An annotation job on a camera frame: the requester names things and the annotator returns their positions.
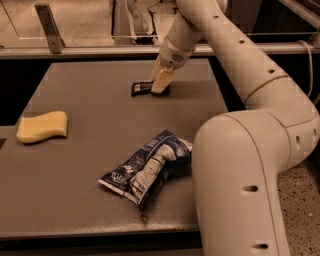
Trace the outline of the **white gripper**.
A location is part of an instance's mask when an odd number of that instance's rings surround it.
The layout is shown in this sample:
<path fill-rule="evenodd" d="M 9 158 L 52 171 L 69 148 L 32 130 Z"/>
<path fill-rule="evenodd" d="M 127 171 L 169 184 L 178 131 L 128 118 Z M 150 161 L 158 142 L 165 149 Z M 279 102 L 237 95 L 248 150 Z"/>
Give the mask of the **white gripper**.
<path fill-rule="evenodd" d="M 150 76 L 156 91 L 161 92 L 169 86 L 174 79 L 173 71 L 186 64 L 192 51 L 193 48 L 185 47 L 182 41 L 173 42 L 168 36 L 165 37 Z"/>

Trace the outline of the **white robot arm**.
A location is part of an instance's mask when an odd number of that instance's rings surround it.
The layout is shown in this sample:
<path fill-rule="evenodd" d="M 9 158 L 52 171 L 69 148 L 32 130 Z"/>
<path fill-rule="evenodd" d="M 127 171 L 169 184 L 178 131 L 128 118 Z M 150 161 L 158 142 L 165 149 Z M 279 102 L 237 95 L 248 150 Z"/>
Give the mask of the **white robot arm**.
<path fill-rule="evenodd" d="M 277 177 L 319 141 L 320 116 L 300 87 L 224 14 L 227 0 L 176 0 L 152 90 L 162 92 L 207 40 L 245 108 L 198 130 L 192 178 L 204 256 L 290 256 Z"/>

